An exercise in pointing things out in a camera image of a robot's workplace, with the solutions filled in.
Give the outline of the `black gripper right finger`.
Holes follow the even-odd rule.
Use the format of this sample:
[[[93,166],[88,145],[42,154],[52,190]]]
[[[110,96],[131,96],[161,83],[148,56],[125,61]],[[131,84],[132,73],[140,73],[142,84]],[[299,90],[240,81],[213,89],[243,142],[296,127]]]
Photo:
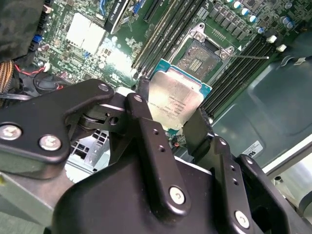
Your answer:
[[[218,233],[254,234],[256,226],[241,168],[226,140],[213,132],[204,110],[195,110],[184,125],[184,135],[195,165],[213,174],[212,211]]]

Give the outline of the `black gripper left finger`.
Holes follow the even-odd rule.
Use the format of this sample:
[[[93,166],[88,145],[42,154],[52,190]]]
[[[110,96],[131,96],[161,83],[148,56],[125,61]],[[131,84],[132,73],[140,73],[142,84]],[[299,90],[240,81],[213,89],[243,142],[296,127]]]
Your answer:
[[[136,156],[153,212],[179,220],[191,199],[160,123],[139,94],[122,96],[90,79],[15,104],[0,112],[0,169],[37,179],[58,176],[71,143],[95,130],[110,133],[110,165]]]

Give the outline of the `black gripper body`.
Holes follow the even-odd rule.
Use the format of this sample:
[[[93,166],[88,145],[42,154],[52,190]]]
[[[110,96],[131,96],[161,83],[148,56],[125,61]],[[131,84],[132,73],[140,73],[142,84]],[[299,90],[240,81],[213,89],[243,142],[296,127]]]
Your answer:
[[[182,220],[160,220],[150,208],[140,163],[133,156],[76,183],[57,203],[55,234],[231,234],[213,195],[213,177],[177,158],[192,207]]]

